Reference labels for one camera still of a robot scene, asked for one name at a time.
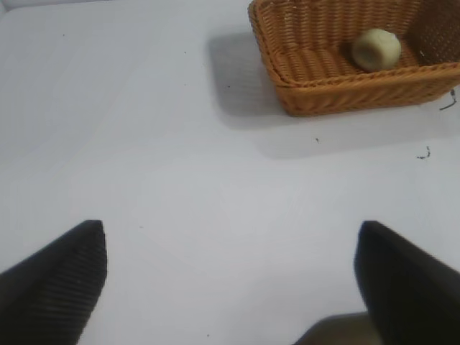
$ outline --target wicker basket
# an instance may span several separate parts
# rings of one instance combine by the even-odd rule
[[[420,104],[460,83],[460,0],[254,0],[249,17],[293,116]],[[371,28],[401,40],[395,69],[353,63],[352,42]]]

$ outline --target white surface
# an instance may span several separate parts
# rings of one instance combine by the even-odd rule
[[[449,96],[286,117],[242,0],[15,10],[0,45],[0,270],[102,219],[109,276],[83,345],[291,344],[363,310],[365,219],[460,269]]]
[[[78,2],[107,1],[107,0],[1,0],[8,9],[25,6],[41,6],[53,4],[72,4]]]

